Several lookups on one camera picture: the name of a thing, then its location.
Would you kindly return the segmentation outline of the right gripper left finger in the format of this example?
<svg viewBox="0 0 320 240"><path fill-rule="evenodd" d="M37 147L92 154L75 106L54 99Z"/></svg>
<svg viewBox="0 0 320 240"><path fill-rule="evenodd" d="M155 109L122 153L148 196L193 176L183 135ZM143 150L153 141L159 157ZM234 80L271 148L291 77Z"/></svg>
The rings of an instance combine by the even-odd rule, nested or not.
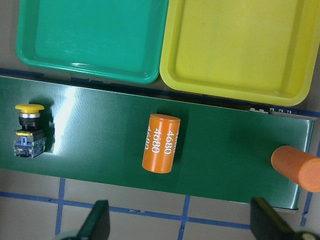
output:
<svg viewBox="0 0 320 240"><path fill-rule="evenodd" d="M80 228L77 239L107 240L110 230L109 202L108 200L98 200Z"/></svg>

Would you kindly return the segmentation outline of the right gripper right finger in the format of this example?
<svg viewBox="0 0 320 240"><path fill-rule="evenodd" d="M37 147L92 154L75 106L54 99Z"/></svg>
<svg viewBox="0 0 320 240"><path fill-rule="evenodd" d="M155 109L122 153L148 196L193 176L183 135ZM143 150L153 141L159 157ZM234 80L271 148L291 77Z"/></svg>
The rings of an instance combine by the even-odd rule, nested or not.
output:
<svg viewBox="0 0 320 240"><path fill-rule="evenodd" d="M256 240L296 239L296 232L262 197L251 198L250 230Z"/></svg>

